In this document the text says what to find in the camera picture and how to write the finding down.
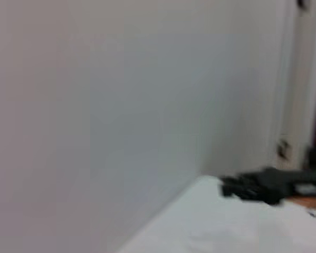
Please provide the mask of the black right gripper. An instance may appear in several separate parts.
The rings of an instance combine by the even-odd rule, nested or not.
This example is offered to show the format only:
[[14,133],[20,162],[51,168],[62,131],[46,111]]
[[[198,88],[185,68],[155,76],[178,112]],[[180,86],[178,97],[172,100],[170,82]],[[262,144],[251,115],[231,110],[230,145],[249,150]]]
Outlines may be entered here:
[[[256,185],[261,190],[261,201],[268,205],[278,205],[284,199],[316,198],[316,170],[284,171],[266,168],[253,175]],[[253,180],[246,175],[223,176],[224,184],[253,185]],[[253,189],[221,185],[221,194],[225,198],[239,197],[243,200],[255,200]]]

